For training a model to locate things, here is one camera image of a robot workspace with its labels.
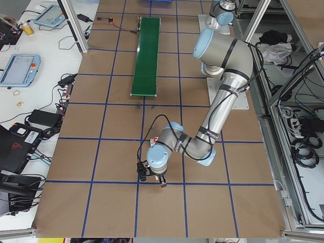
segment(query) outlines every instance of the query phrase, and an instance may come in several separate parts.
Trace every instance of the black laptop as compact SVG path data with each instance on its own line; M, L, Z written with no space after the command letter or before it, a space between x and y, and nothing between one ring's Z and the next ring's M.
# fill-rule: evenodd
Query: black laptop
M0 125L0 171L20 174L28 163L29 153L34 153L42 130L15 123L9 130Z

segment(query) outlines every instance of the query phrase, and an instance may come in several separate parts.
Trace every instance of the black bag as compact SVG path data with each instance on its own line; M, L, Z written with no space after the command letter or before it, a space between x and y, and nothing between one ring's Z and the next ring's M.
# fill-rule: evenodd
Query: black bag
M264 32L259 39L260 43L276 45L279 43L287 43L288 36L286 33L279 33L276 30L269 30L267 32Z

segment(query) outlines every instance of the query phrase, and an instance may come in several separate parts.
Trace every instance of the power adapter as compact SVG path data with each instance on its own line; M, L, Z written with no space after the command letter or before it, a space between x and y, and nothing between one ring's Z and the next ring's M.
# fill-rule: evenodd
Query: power adapter
M64 79L58 81L57 84L63 88L64 85L69 85L69 84L73 83L75 80L74 78L76 76L77 76L77 74L73 74L73 75L70 74L69 76L65 77Z
M93 22L93 20L91 20L88 16L83 15L83 14L78 14L78 15L77 15L77 18L78 18L79 20L82 20L82 21L86 22L86 23L88 23L88 22Z
M43 110L34 110L28 117L28 121L53 128L62 123L62 115Z

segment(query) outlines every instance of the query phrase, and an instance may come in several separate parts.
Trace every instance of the beverage can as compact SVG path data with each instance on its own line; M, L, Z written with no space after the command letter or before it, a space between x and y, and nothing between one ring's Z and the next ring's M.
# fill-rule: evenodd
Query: beverage can
M33 29L30 27L30 24L26 23L26 22L22 22L20 24L21 28L23 29L23 31L26 33L26 35L33 35L34 31Z

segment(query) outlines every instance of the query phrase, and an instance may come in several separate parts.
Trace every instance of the floor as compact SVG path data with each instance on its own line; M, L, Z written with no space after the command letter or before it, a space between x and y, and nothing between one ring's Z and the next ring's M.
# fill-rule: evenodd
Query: floor
M10 0L0 0L1 14L6 14L15 19L19 19L29 3L30 0L19 0L15 1L14 4Z
M209 7L100 3L97 17L112 17L123 29L135 29L138 16L161 18L158 94L129 95L138 36L95 24L34 222L38 237L280 237L284 222L249 95L250 110L232 111L211 166L174 154L166 188L137 178L136 151L158 114L194 136L208 110L206 78L191 53L197 14ZM165 125L158 120L148 137ZM144 141L143 159L148 147Z

